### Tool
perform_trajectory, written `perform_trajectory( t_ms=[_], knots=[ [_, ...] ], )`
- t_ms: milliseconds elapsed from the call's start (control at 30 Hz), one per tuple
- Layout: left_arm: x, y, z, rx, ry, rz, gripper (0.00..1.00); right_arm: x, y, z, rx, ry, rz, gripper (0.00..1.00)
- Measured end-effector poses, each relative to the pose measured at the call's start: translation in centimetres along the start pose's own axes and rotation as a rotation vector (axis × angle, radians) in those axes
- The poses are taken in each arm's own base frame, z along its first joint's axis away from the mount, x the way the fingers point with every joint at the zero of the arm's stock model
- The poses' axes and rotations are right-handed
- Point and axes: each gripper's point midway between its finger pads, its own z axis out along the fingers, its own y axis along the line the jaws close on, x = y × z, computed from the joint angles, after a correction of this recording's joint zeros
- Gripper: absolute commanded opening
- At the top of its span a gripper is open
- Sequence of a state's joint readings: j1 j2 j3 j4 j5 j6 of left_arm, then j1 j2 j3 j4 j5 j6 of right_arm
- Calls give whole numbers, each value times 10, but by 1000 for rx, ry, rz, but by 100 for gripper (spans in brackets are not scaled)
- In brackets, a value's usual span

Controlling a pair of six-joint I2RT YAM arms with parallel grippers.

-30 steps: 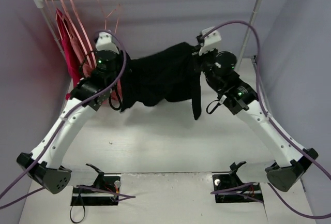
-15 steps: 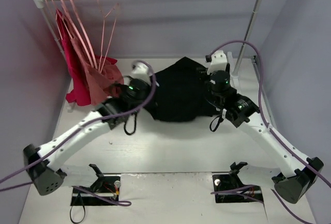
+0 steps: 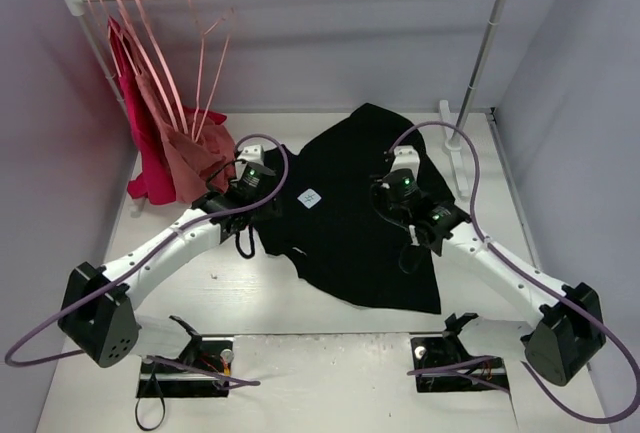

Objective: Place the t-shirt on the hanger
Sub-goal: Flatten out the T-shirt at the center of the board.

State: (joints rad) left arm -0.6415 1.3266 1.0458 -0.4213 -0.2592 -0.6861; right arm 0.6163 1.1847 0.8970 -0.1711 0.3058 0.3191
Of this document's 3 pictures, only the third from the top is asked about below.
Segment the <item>black t shirt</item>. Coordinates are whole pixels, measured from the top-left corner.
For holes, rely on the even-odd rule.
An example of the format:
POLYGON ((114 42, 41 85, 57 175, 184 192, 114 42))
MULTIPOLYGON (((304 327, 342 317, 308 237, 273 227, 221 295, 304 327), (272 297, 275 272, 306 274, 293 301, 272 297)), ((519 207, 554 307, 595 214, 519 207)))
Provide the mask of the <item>black t shirt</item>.
POLYGON ((267 167, 289 173, 278 197, 281 216, 255 225, 265 252, 286 256, 299 278, 356 306, 440 313, 430 252, 407 261, 403 272, 409 236, 384 221, 369 196, 373 177, 390 169, 386 152, 411 125, 365 103, 299 153, 266 152, 267 167))

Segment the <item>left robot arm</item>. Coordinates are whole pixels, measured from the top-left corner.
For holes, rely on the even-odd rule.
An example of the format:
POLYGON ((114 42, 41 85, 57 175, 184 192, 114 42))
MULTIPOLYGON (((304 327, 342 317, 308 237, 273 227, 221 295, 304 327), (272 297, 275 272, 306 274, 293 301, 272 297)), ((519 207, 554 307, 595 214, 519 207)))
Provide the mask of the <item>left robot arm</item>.
POLYGON ((248 162, 226 193, 206 193, 144 245, 99 267, 77 266, 69 276, 59 328, 102 368, 128 355, 186 357, 201 338, 188 323, 177 316, 145 317, 137 309, 188 262, 273 213, 278 180, 270 168, 248 162))

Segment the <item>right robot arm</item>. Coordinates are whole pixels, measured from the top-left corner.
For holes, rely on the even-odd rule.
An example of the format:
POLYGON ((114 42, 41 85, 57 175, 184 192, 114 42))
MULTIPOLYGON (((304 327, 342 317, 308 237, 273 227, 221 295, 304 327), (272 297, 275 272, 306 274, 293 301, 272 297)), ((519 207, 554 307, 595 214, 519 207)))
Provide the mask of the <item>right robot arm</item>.
POLYGON ((477 235, 468 213, 452 202, 432 201, 411 170, 374 180, 370 195, 375 212, 408 234, 411 251, 458 264, 516 309, 513 320, 470 313, 447 320, 447 335, 471 356, 524 360, 546 381, 565 386, 604 346, 604 334, 565 304, 571 301, 600 319, 593 288, 571 287, 511 252, 496 254, 493 242, 477 235))

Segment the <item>pink plastic hanger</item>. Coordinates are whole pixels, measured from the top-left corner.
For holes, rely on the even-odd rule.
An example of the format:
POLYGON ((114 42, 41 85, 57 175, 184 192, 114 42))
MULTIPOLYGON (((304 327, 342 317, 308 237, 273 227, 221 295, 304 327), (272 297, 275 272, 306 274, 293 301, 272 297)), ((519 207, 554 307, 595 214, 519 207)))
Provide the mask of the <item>pink plastic hanger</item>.
POLYGON ((231 36, 235 28, 235 10, 233 8, 229 8, 211 24, 206 24, 201 21, 199 12, 195 7, 194 0, 187 1, 199 38, 195 108, 191 126, 191 139, 194 142, 198 142, 204 129, 207 112, 209 111, 216 95, 231 36), (215 53, 214 57, 211 57, 211 51, 208 47, 208 37, 218 31, 225 32, 224 42, 222 43, 220 52, 215 53))

